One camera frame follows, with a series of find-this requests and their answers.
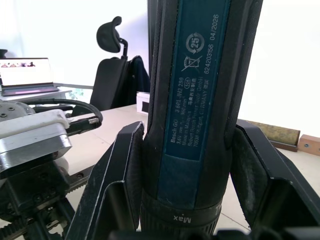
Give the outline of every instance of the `cordless screwdriver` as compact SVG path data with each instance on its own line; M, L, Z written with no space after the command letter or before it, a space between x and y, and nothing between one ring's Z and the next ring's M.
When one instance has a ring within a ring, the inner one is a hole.
M142 231L213 234L262 0L159 0Z

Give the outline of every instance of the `chair headrest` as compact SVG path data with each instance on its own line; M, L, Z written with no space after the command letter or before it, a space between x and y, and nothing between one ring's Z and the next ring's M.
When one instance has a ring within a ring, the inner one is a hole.
M116 26L120 25L122 18L116 16L112 22L101 25L96 32L96 40L101 49L110 53L120 52L120 37Z

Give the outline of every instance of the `white table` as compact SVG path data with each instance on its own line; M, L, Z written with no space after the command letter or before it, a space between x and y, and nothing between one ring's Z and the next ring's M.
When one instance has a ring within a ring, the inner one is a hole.
M65 154L69 163L70 175L96 164L124 126L137 121L143 121L147 126L148 116L137 113L135 105L103 111L102 114L104 119L100 128L70 137L73 147ZM320 195L320 178L318 177L320 157L305 152L286 150L281 150L281 152L293 161L313 189ZM67 195L75 209L83 190L84 187L81 187ZM221 215L216 231L219 229L237 229L249 232L248 223L244 218L230 177L223 197Z
M66 99L66 93L71 93L70 89L59 88L59 91L35 93L35 94L23 94L16 96L0 96L0 100L3 101L22 101L22 100L36 100L36 99Z

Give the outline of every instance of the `laptop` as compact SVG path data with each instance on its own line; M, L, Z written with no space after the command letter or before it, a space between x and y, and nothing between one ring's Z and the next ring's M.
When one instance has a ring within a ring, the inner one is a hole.
M48 58L0 58L2 96L57 92Z

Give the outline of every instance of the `blue label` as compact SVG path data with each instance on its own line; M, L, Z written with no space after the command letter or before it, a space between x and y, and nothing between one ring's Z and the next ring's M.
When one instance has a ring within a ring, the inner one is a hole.
M179 2L158 183L158 199L177 208L195 203L229 5L230 0Z

